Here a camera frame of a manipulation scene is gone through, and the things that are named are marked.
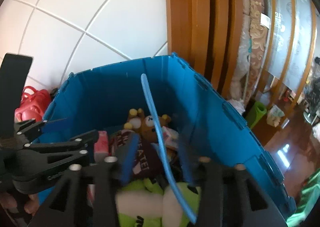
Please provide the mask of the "person left hand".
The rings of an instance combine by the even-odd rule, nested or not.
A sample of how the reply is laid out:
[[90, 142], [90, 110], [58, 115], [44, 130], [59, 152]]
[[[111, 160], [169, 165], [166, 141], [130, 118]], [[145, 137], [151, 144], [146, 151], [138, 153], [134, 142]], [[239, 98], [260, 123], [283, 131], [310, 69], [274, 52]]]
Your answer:
[[[1, 206], [4, 209], [16, 209], [18, 202], [11, 194], [3, 192], [1, 193]], [[24, 211], [34, 216], [39, 207], [40, 204], [37, 194], [29, 194], [27, 201], [24, 203]]]

